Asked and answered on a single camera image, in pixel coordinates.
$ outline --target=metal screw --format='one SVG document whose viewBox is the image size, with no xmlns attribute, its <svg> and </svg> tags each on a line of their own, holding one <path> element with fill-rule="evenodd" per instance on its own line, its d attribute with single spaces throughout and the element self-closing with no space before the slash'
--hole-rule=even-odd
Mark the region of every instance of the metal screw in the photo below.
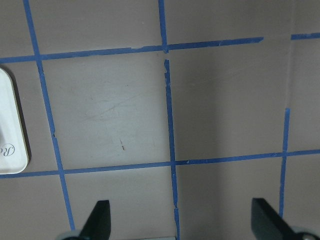
<svg viewBox="0 0 320 240">
<path fill-rule="evenodd" d="M 303 239 L 303 240 L 316 240 L 314 236 L 309 235 L 309 234 L 304 234 L 304 235 L 302 236 L 302 239 Z"/>
</svg>

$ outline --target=grid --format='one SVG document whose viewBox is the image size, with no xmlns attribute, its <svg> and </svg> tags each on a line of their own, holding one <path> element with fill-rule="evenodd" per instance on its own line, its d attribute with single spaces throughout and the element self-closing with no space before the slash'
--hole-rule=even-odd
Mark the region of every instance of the grid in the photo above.
<svg viewBox="0 0 320 240">
<path fill-rule="evenodd" d="M 7 64 L 7 63 L 19 63 L 19 62 L 31 62 L 31 61 L 36 62 L 58 170 L 23 172 L 23 173 L 12 174 L 12 175 L 11 174 L 0 175 L 0 179 L 59 175 L 70 229 L 74 230 L 75 223 L 74 223 L 71 205 L 69 201 L 65 175 L 170 166 L 173 204 L 174 204 L 174 219 L 175 219 L 176 231 L 177 231 L 176 238 L 179 240 L 180 224 L 179 224 L 178 186 L 177 186 L 176 166 L 213 164 L 213 163 L 224 163 L 224 162 L 245 161 L 245 160 L 252 160 L 252 159 L 281 157 L 282 164 L 281 164 L 281 173 L 280 173 L 279 214 L 283 216 L 287 157 L 320 154 L 320 149 L 288 152 L 288 137 L 289 137 L 289 124 L 290 124 L 289 108 L 286 108 L 284 111 L 282 152 L 176 161 L 175 140 L 174 140 L 174 120 L 173 120 L 172 96 L 171 96 L 170 62 L 169 60 L 166 59 L 164 61 L 164 67 L 166 70 L 164 74 L 164 78 L 165 78 L 170 161 L 65 170 L 63 168 L 63 164 L 61 161 L 58 140 L 55 137 L 55 124 L 54 124 L 54 119 L 51 111 L 49 95 L 46 87 L 46 78 L 44 75 L 43 64 L 42 64 L 43 60 L 53 60 L 53 59 L 80 58 L 80 57 L 97 56 L 97 55 L 105 56 L 105 55 L 118 55 L 118 54 L 134 54 L 134 53 L 160 52 L 160 51 L 163 51 L 167 54 L 169 53 L 169 51 L 181 50 L 181 49 L 198 49 L 198 48 L 220 47 L 220 46 L 229 46 L 229 45 L 258 44 L 264 40 L 263 36 L 239 38 L 239 39 L 225 39 L 225 40 L 216 40 L 216 41 L 205 41 L 205 42 L 168 44 L 167 31 L 166 31 L 166 18 L 165 18 L 165 0 L 158 0 L 159 23 L 160 23 L 162 45 L 150 45 L 150 46 L 144 46 L 141 48 L 125 47 L 125 48 L 113 48 L 113 49 L 40 54 L 29 0 L 23 0 L 23 5 L 24 5 L 24 11 L 25 11 L 27 24 L 28 24 L 29 34 L 31 37 L 34 55 L 4 57 L 4 58 L 0 58 L 0 63 Z M 292 41 L 318 39 L 318 38 L 320 38 L 320 33 L 305 33 L 305 34 L 291 35 Z"/>
</svg>

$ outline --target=logo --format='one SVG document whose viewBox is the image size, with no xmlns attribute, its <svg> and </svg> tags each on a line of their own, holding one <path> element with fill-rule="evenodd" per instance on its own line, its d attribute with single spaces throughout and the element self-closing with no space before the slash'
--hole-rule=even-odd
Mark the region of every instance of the logo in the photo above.
<svg viewBox="0 0 320 240">
<path fill-rule="evenodd" d="M 0 155 L 3 155 L 4 157 L 11 156 L 12 154 L 15 153 L 15 146 L 13 146 L 10 143 L 5 143 L 1 148 L 0 148 Z"/>
</svg>

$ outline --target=tile square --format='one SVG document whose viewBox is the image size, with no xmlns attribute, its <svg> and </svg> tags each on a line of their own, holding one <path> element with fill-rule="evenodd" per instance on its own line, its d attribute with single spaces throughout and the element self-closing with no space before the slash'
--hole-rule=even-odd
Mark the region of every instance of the tile square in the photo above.
<svg viewBox="0 0 320 240">
<path fill-rule="evenodd" d="M 0 179 L 1 238 L 55 239 L 69 231 L 58 175 Z"/>
<path fill-rule="evenodd" d="M 2 0 L 0 58 L 33 55 L 23 1 Z"/>
<path fill-rule="evenodd" d="M 161 45 L 157 0 L 30 0 L 42 54 Z"/>
<path fill-rule="evenodd" d="M 292 41 L 290 151 L 320 149 L 320 41 Z"/>
<path fill-rule="evenodd" d="M 177 160 L 282 151 L 289 45 L 170 53 Z"/>
<path fill-rule="evenodd" d="M 109 200 L 111 240 L 176 236 L 170 167 L 66 175 L 75 227 Z"/>
<path fill-rule="evenodd" d="M 317 0 L 294 1 L 293 34 L 320 32 L 320 2 Z"/>
<path fill-rule="evenodd" d="M 284 213 L 290 226 L 320 236 L 320 155 L 290 156 L 286 161 Z"/>
<path fill-rule="evenodd" d="M 31 160 L 24 172 L 57 170 L 48 116 L 35 62 L 20 62 L 0 65 L 15 79 L 27 136 Z"/>
<path fill-rule="evenodd" d="M 170 160 L 163 53 L 43 64 L 65 169 Z"/>
<path fill-rule="evenodd" d="M 165 1 L 170 44 L 290 36 L 292 1 Z"/>
<path fill-rule="evenodd" d="M 252 198 L 277 211 L 281 159 L 177 166 L 180 238 L 247 239 Z"/>
</svg>

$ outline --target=white tray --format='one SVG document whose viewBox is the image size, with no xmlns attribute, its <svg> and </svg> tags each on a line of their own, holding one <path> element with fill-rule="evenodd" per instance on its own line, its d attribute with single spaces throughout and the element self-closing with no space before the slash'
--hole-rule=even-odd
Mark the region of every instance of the white tray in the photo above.
<svg viewBox="0 0 320 240">
<path fill-rule="evenodd" d="M 0 174 L 22 172 L 28 160 L 13 82 L 0 68 Z"/>
</svg>

